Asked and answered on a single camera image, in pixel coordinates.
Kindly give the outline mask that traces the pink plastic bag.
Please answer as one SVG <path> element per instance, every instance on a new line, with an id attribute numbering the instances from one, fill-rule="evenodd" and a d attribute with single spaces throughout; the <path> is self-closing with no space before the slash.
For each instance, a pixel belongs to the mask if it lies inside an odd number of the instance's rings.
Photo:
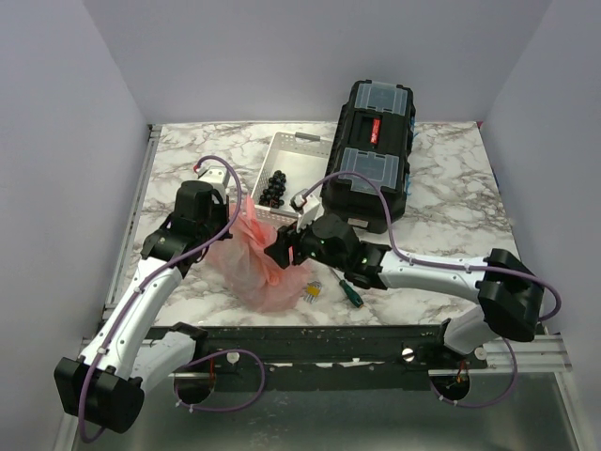
<path id="1" fill-rule="evenodd" d="M 261 313 L 294 308 L 309 282 L 306 265 L 280 268 L 265 249 L 274 244 L 277 231 L 257 217 L 254 201 L 247 196 L 230 227 L 232 237 L 211 244 L 207 262 L 224 284 L 250 309 Z"/>

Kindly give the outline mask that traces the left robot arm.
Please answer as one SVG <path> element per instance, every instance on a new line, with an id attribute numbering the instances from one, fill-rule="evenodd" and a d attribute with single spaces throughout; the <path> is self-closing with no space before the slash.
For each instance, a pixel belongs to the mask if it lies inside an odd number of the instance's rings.
<path id="1" fill-rule="evenodd" d="M 76 359 L 62 358 L 54 380 L 78 425 L 127 431 L 146 395 L 175 369 L 208 359 L 199 332 L 179 324 L 158 344 L 143 342 L 165 301 L 212 243 L 230 238 L 228 177 L 211 171 L 177 190 L 173 211 L 146 237 L 130 285 L 110 318 Z"/>

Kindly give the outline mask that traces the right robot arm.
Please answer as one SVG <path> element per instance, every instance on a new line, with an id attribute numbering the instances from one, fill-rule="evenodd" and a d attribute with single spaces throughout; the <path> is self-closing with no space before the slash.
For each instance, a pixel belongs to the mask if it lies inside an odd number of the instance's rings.
<path id="1" fill-rule="evenodd" d="M 358 288 L 411 288 L 472 302 L 470 311 L 443 322 L 432 345 L 434 361 L 445 368 L 497 337 L 531 342 L 536 334 L 543 284 L 504 249 L 476 258 L 400 257 L 389 245 L 360 240 L 350 225 L 326 214 L 304 227 L 280 227 L 264 252 L 283 269 L 312 259 Z"/>

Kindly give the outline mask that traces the black fake grape bunch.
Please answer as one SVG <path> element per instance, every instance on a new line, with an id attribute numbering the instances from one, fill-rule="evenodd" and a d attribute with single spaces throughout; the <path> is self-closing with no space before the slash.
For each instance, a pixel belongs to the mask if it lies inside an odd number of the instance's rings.
<path id="1" fill-rule="evenodd" d="M 259 205 L 271 209 L 279 209 L 284 205 L 286 191 L 286 175 L 281 170 L 276 170 L 268 179 L 267 187 L 261 192 Z"/>

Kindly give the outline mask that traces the yellow hex key set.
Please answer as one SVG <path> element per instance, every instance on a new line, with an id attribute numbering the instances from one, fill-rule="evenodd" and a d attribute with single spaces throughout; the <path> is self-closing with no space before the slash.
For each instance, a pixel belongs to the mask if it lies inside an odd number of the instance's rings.
<path id="1" fill-rule="evenodd" d="M 321 293 L 323 286 L 318 281 L 310 282 L 304 291 L 304 300 L 307 303 L 314 303 Z"/>

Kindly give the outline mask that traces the white plastic basket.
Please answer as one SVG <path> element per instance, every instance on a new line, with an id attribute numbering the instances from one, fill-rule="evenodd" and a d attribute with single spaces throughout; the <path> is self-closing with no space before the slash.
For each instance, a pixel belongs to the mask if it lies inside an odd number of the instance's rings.
<path id="1" fill-rule="evenodd" d="M 290 199 L 325 176 L 331 147 L 332 140 L 317 135 L 302 132 L 274 134 L 251 194 L 257 219 L 275 228 L 293 223 L 297 214 L 289 206 Z M 260 206 L 259 198 L 277 170 L 286 177 L 282 197 L 285 204 L 278 209 Z"/>

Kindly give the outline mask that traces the black plastic toolbox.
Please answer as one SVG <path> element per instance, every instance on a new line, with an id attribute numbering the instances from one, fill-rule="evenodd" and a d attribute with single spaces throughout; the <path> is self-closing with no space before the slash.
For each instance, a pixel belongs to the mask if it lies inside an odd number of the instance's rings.
<path id="1" fill-rule="evenodd" d="M 393 222 L 404 215 L 415 115 L 408 87 L 371 80 L 353 85 L 341 108 L 325 172 L 345 174 L 321 188 L 327 213 L 382 234 L 388 229 L 378 197 L 382 194 Z"/>

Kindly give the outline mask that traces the green handled screwdriver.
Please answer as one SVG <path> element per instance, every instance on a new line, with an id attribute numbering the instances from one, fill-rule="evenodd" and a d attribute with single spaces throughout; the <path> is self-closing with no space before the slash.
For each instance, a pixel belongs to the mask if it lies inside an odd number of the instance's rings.
<path id="1" fill-rule="evenodd" d="M 338 286 L 341 288 L 341 290 L 343 290 L 347 299 L 352 303 L 352 305 L 356 308 L 363 308 L 364 302 L 362 300 L 362 297 L 357 293 L 357 291 L 334 269 L 329 268 L 329 271 L 337 280 Z"/>

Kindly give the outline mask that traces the black front rail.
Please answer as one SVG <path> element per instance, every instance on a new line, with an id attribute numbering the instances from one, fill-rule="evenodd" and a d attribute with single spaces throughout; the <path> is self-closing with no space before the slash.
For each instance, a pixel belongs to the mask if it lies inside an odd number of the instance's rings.
<path id="1" fill-rule="evenodd" d="M 429 387 L 429 371 L 455 375 L 484 369 L 473 354 L 441 344 L 437 325 L 422 326 L 204 326 L 173 331 L 195 341 L 182 365 L 223 392 L 345 391 Z"/>

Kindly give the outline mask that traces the aluminium frame rail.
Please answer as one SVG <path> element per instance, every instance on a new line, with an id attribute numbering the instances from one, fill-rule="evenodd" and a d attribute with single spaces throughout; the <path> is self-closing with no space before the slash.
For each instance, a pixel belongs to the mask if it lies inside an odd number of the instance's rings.
<path id="1" fill-rule="evenodd" d="M 139 251 L 136 264 L 146 237 L 157 230 L 173 211 L 181 184 L 199 179 L 194 172 L 198 166 L 220 163 L 230 173 L 227 195 L 232 226 L 242 201 L 247 196 L 251 197 L 271 138 L 277 132 L 284 132 L 278 123 L 198 123 L 160 127 L 145 200 L 139 209 L 141 220 L 136 231 Z M 332 140 L 334 127 L 331 123 L 303 123 L 289 133 L 295 132 Z M 389 245 L 400 257 L 476 258 L 486 257 L 493 249 L 499 248 L 521 261 L 516 254 L 509 220 L 475 123 L 416 124 L 408 162 L 409 194 L 404 215 L 391 221 L 388 230 L 382 234 L 353 228 L 360 240 Z M 320 202 L 322 185 L 330 176 L 325 174 L 306 188 Z M 296 306 L 290 310 L 256 312 L 225 286 L 223 277 L 207 262 L 208 250 L 190 267 L 180 285 L 163 304 L 146 335 L 144 347 L 158 344 L 178 323 L 194 328 L 419 325 L 437 325 L 440 328 L 444 321 L 460 317 L 474 307 L 472 302 L 455 296 L 418 289 L 358 288 L 348 282 L 342 272 L 334 269 L 362 297 L 363 308 L 356 308 L 338 286 L 330 267 L 307 259 L 300 264 L 306 265 L 311 272 L 307 285 L 318 281 L 323 286 L 316 301 L 307 303 L 303 292 Z M 544 294 L 550 291 L 550 284 L 538 277 L 528 264 L 523 264 L 542 282 Z M 120 298 L 113 301 L 100 328 L 70 359 L 76 359 L 97 335 L 126 289 Z M 423 390 L 427 398 L 449 413 L 482 413 L 486 410 L 485 403 L 466 401 L 476 377 L 507 372 L 516 378 L 524 372 L 563 369 L 565 354 L 562 341 L 543 332 L 542 324 L 546 320 L 542 300 L 533 341 L 516 342 L 497 337 L 469 353 L 485 362 L 484 369 L 461 367 L 453 376 L 439 370 L 429 371 L 429 387 Z M 213 381 L 206 381 L 198 372 L 186 372 L 181 367 L 164 380 L 171 382 L 176 406 L 184 412 L 207 411 L 209 399 L 219 392 Z M 245 393 L 249 396 L 249 403 L 255 404 L 267 392 L 264 387 L 258 387 Z"/>

